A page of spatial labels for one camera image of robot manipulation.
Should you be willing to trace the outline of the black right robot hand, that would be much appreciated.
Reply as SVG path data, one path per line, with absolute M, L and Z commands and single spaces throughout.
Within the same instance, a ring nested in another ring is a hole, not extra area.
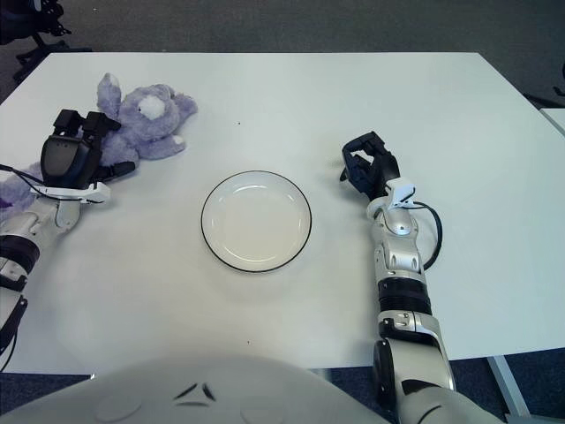
M 375 132 L 368 132 L 342 148 L 344 169 L 340 181 L 348 180 L 370 201 L 387 195 L 387 182 L 400 178 L 398 163 Z

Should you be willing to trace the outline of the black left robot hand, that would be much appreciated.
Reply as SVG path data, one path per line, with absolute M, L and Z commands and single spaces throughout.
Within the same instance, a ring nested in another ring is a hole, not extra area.
M 41 151 L 43 184 L 66 189 L 86 189 L 135 170 L 132 161 L 103 165 L 102 140 L 121 125 L 101 112 L 82 117 L 76 110 L 61 110 L 53 124 L 54 132 Z

